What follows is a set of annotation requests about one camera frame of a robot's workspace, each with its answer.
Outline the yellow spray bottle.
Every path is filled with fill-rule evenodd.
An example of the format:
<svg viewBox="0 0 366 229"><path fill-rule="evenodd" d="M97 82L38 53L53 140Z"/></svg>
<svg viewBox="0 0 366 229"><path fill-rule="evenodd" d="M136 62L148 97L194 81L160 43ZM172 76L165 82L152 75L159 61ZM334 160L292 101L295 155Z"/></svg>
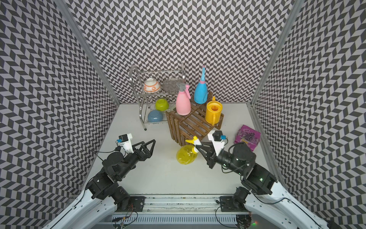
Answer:
<svg viewBox="0 0 366 229"><path fill-rule="evenodd" d="M188 165L195 161L200 151L196 146L200 146L201 142L197 136L194 136L193 139L185 140L188 145L182 146L177 154L176 159L182 165Z"/></svg>

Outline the yellow watering can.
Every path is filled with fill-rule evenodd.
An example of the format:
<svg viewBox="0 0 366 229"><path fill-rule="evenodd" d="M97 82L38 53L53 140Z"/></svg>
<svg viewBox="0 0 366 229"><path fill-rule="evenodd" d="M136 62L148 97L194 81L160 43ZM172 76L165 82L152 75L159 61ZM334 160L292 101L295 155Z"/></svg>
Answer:
<svg viewBox="0 0 366 229"><path fill-rule="evenodd" d="M211 124L212 126L218 124L222 109L223 105L216 100L215 96L213 96L212 100L206 105L205 120L207 121L207 123Z"/></svg>

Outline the pink spray bottle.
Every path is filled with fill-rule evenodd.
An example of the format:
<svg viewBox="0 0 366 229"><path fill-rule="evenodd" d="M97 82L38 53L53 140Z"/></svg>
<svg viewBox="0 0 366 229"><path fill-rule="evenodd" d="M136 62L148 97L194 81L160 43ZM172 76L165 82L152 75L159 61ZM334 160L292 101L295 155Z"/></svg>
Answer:
<svg viewBox="0 0 366 229"><path fill-rule="evenodd" d="M176 99L176 111L179 115L188 115L191 112L191 96L189 93L189 85L177 83L178 95Z"/></svg>

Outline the blue spray bottle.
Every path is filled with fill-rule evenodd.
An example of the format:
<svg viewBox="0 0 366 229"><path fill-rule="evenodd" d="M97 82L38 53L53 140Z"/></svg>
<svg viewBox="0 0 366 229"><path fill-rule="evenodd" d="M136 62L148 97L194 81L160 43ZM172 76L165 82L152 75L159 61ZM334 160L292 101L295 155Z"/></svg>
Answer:
<svg viewBox="0 0 366 229"><path fill-rule="evenodd" d="M197 104L206 103L207 98L208 98L208 88L207 88L206 81L205 81L205 70L206 70L206 67L203 66L202 76L201 76L199 84L197 85L195 92L194 92L194 101Z"/></svg>

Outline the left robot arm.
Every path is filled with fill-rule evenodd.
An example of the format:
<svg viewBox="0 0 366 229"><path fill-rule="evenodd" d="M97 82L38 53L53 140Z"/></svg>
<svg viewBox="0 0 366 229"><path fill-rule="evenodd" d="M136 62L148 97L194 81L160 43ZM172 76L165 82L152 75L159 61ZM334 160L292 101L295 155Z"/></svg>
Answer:
<svg viewBox="0 0 366 229"><path fill-rule="evenodd" d="M86 184L84 191L46 229L91 229L102 219L117 210L131 214L134 203L119 182L136 167L153 155L156 141L140 142L132 145L132 152L123 155L111 153L103 161L103 168Z"/></svg>

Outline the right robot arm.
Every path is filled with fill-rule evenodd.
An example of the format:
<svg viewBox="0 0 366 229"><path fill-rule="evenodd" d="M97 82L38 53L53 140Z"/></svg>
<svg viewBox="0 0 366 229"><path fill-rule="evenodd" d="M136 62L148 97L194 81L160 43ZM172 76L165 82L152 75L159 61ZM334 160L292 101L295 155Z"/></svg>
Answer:
<svg viewBox="0 0 366 229"><path fill-rule="evenodd" d="M219 164L241 177L242 186L232 197L236 210L247 210L281 229L339 229L331 220L325 220L301 204L275 175L256 163L256 155L245 143L232 145L228 151L224 142L194 142L209 168Z"/></svg>

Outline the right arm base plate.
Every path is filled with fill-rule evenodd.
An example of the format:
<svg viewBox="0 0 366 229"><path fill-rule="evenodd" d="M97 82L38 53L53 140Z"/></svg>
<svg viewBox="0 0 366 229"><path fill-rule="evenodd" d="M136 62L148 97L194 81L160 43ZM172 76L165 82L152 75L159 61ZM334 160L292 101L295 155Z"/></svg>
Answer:
<svg viewBox="0 0 366 229"><path fill-rule="evenodd" d="M235 199L233 196L220 196L219 198L221 212L245 212L247 209L243 202Z"/></svg>

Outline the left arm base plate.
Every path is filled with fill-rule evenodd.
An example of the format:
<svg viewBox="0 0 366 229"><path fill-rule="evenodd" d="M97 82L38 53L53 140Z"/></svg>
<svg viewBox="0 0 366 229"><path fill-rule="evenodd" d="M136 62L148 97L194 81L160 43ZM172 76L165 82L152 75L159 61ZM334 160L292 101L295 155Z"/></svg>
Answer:
<svg viewBox="0 0 366 229"><path fill-rule="evenodd" d="M145 205L145 196L131 196L124 198L117 204L116 212L142 212Z"/></svg>

